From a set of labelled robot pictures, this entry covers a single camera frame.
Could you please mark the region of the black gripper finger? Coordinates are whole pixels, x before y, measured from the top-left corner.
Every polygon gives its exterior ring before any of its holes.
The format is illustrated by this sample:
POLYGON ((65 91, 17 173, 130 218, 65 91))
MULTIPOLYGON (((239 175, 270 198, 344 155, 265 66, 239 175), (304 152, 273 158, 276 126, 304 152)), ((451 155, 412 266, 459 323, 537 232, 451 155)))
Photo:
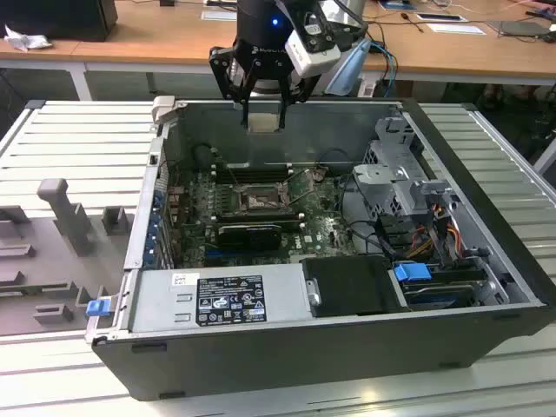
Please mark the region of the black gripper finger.
POLYGON ((248 126, 249 98, 261 77, 261 60, 251 51, 250 45, 234 45, 230 48, 213 47, 208 60, 222 97, 242 106, 242 126, 245 128, 248 126), (234 63, 243 70, 239 84, 234 84, 231 76, 234 63))
POLYGON ((286 126, 286 114, 288 107, 295 103, 304 103, 311 97, 316 84, 320 81, 321 74, 302 78, 294 87, 292 87, 289 76, 282 76, 278 79, 281 104, 279 112, 279 129, 286 126))

